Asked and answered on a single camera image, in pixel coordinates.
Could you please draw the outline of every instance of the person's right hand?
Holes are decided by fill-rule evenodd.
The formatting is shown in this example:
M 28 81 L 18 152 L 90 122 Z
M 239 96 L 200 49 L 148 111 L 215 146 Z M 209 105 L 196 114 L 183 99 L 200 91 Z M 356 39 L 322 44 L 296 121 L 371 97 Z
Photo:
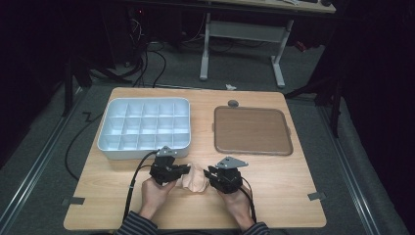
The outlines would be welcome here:
M 251 191 L 244 185 L 242 189 L 248 194 L 251 194 Z M 217 193 L 222 197 L 226 209 L 232 214 L 243 232 L 254 225 L 254 220 L 250 214 L 250 200 L 248 200 L 247 196 L 241 190 L 231 194 L 224 194 L 217 190 Z

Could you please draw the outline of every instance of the wooden table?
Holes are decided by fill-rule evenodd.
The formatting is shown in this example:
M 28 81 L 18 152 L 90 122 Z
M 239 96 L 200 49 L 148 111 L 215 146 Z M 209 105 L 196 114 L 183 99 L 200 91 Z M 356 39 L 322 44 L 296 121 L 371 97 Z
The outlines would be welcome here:
M 215 165 L 224 157 L 213 146 L 213 110 L 237 100 L 240 107 L 281 110 L 291 130 L 294 152 L 288 157 L 232 155 L 249 163 L 241 167 L 243 177 L 252 185 L 258 221 L 271 228 L 322 227 L 326 217 L 319 200 L 310 201 L 316 192 L 296 128 L 284 96 L 277 92 L 178 90 L 151 88 L 116 88 L 110 100 L 126 97 L 184 97 L 191 105 L 192 141 L 189 155 L 175 164 Z M 128 185 L 139 160 L 111 161 L 97 148 L 99 131 L 92 144 L 74 197 L 84 198 L 83 205 L 70 205 L 64 222 L 69 230 L 117 229 L 121 225 Z M 137 177 L 131 209 L 141 203 L 141 182 L 149 178 L 143 168 Z M 154 217 L 160 229 L 222 229 L 237 224 L 224 208 L 216 190 L 203 193 L 174 188 L 162 210 Z

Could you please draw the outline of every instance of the plastic organizer box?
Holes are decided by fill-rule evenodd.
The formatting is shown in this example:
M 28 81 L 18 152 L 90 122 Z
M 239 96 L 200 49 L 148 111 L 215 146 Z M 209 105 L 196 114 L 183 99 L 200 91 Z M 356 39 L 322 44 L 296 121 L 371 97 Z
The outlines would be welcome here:
M 143 159 L 164 146 L 183 158 L 190 134 L 187 99 L 118 98 L 107 106 L 98 148 L 111 160 Z

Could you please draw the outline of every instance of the person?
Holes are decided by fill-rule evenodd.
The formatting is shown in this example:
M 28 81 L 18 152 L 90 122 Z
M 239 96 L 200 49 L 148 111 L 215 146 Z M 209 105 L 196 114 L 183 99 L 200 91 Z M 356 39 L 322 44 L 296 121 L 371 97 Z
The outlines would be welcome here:
M 145 180 L 141 188 L 142 206 L 140 211 L 130 211 L 116 235 L 158 234 L 158 227 L 152 222 L 152 218 L 162 207 L 168 193 L 174 188 L 175 184 L 176 182 L 172 181 L 160 186 L 153 177 Z M 270 234 L 270 230 L 265 223 L 254 223 L 250 215 L 250 202 L 244 193 L 240 190 L 232 194 L 224 194 L 220 191 L 217 191 L 217 193 L 225 202 L 226 209 L 238 223 L 244 235 Z

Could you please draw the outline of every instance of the sleeve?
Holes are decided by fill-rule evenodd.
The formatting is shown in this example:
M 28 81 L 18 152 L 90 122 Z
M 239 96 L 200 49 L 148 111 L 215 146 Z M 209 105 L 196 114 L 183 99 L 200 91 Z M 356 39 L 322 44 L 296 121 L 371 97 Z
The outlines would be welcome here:
M 243 235 L 270 235 L 271 231 L 264 222 L 259 222 L 251 226 Z
M 116 235 L 157 235 L 157 226 L 147 218 L 131 211 Z

